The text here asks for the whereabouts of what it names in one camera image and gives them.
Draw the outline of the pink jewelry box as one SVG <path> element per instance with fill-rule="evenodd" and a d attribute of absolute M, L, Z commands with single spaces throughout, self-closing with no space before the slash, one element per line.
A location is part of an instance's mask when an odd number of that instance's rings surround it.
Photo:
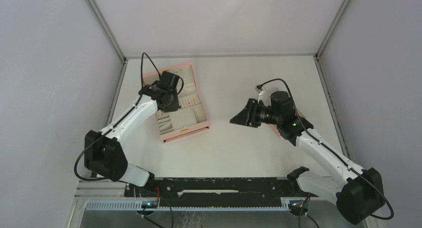
<path fill-rule="evenodd" d="M 161 140 L 166 143 L 209 129 L 210 122 L 198 93 L 192 62 L 159 70 L 161 73 L 164 71 L 180 76 L 184 81 L 184 87 L 177 86 L 182 90 L 178 95 L 180 109 L 170 113 L 158 111 L 155 114 Z"/>

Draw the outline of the pink jewelry drawer tray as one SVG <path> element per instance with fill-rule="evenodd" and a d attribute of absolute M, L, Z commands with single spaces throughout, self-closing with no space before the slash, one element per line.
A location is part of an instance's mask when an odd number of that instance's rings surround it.
<path fill-rule="evenodd" d="M 273 133 L 277 136 L 277 137 L 281 137 L 277 127 L 273 124 L 269 124 L 268 125 L 270 127 L 270 129 L 273 131 Z"/>

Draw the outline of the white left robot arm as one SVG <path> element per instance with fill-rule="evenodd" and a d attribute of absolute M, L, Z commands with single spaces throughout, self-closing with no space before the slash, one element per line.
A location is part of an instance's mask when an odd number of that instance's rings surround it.
<path fill-rule="evenodd" d="M 144 85 L 134 102 L 123 114 L 100 131 L 90 130 L 85 136 L 84 150 L 77 161 L 84 167 L 99 174 L 97 180 L 129 183 L 143 196 L 151 196 L 156 184 L 149 178 L 151 172 L 132 165 L 127 161 L 124 146 L 139 127 L 157 111 L 165 113 L 180 109 L 177 88 L 183 79 L 164 71 L 152 84 Z"/>

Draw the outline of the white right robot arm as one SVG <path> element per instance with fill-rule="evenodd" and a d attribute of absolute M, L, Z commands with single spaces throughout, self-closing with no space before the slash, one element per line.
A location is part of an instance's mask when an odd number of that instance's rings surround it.
<path fill-rule="evenodd" d="M 250 98 L 231 124 L 258 128 L 274 125 L 280 136 L 316 161 L 329 177 L 319 176 L 309 168 L 300 167 L 288 175 L 288 191 L 293 196 L 304 192 L 317 195 L 337 207 L 351 224 L 357 225 L 386 205 L 382 177 L 374 169 L 365 169 L 334 149 L 300 116 L 294 100 L 285 91 L 270 96 L 271 104 Z"/>

